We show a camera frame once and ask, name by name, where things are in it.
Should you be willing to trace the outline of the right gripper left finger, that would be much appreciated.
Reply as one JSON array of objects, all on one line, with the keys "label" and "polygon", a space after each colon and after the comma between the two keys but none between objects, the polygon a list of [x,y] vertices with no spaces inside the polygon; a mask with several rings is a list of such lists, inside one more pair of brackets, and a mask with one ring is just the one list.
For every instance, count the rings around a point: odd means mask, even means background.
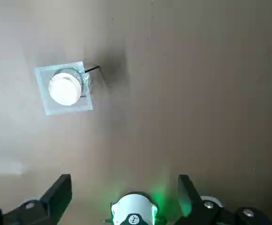
[{"label": "right gripper left finger", "polygon": [[62,174],[38,200],[26,201],[8,213],[0,209],[0,225],[56,225],[71,200],[71,175]]}]

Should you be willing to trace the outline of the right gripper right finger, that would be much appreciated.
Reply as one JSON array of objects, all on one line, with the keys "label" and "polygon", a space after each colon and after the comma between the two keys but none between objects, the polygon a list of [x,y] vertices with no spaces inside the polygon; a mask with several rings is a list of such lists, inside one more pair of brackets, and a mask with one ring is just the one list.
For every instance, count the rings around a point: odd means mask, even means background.
[{"label": "right gripper right finger", "polygon": [[256,208],[240,207],[230,212],[214,201],[203,200],[188,175],[178,176],[178,201],[183,215],[176,225],[272,225]]}]

